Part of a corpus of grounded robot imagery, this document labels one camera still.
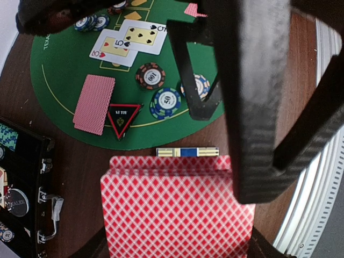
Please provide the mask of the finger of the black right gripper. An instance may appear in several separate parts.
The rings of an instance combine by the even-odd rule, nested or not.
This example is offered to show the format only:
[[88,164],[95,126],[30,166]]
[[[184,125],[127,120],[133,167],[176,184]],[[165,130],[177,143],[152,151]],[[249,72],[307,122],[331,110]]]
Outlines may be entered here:
[[184,86],[190,117],[198,121],[208,121],[222,100],[220,79],[218,75],[215,77],[207,97],[201,100],[197,92],[194,71],[187,48],[189,42],[213,46],[213,37],[207,20],[197,18],[193,23],[168,20],[166,27],[180,79]]
[[343,125],[343,54],[331,58],[301,115],[278,145],[278,109],[291,10],[343,33],[343,1],[214,1],[214,48],[239,203],[277,198]]

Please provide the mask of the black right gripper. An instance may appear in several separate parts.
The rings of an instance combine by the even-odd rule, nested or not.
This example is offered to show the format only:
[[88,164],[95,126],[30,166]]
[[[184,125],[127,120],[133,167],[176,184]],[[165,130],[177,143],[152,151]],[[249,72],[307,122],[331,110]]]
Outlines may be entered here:
[[[121,1],[20,1],[16,14],[19,33],[30,35],[48,35],[59,33],[80,19],[111,8]],[[162,11],[167,28],[186,32],[190,35],[212,35],[214,28],[206,18],[196,18],[193,23],[173,20],[176,12],[169,10],[171,4],[162,1],[157,10]]]

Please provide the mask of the five of spades card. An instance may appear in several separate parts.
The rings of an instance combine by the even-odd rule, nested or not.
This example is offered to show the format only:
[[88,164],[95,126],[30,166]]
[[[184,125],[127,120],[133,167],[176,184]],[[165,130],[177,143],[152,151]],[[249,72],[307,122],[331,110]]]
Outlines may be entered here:
[[159,55],[167,36],[165,24],[125,19],[113,46]]

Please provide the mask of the three of hearts card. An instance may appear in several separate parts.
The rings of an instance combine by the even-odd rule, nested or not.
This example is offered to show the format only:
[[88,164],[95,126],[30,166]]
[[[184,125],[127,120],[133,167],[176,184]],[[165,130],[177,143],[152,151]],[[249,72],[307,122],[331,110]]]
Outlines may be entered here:
[[138,51],[118,47],[123,44],[122,34],[116,30],[103,29],[97,38],[89,57],[101,61],[132,67]]

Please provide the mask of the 100 chip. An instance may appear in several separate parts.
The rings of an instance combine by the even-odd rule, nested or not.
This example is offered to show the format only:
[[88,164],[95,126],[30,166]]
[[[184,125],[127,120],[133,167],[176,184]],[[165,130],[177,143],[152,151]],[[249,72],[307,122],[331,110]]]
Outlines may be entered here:
[[129,4],[129,0],[124,0],[118,4],[112,5],[107,9],[108,14],[116,15],[122,13]]
[[163,86],[166,72],[157,63],[149,62],[139,67],[135,79],[143,88],[154,90]]

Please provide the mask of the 50 chips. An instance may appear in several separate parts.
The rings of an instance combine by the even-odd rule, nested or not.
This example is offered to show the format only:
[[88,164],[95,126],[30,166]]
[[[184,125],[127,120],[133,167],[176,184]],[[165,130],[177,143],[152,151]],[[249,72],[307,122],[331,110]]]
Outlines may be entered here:
[[74,24],[74,30],[79,32],[101,31],[110,23],[110,17],[105,14],[91,15],[82,18]]

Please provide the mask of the dealt card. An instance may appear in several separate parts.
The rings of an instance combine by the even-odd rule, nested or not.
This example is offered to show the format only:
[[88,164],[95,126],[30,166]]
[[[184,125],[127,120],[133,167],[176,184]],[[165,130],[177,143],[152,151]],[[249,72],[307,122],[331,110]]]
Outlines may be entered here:
[[114,77],[87,75],[73,117],[78,130],[102,135],[106,113],[116,79]]
[[190,3],[187,8],[184,10],[184,14],[192,17],[207,17],[207,15],[199,13],[197,11],[198,5],[196,3]]

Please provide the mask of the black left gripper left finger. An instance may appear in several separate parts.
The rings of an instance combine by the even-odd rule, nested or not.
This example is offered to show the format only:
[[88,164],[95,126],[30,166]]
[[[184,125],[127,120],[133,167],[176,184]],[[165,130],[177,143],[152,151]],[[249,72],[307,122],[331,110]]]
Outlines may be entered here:
[[101,228],[87,243],[69,257],[109,257],[105,228]]

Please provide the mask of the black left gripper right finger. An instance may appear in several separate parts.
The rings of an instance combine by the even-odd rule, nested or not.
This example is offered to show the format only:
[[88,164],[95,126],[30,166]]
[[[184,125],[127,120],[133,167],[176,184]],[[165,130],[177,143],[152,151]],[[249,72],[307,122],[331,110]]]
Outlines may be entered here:
[[256,228],[253,228],[251,258],[296,258],[296,256],[280,253]]

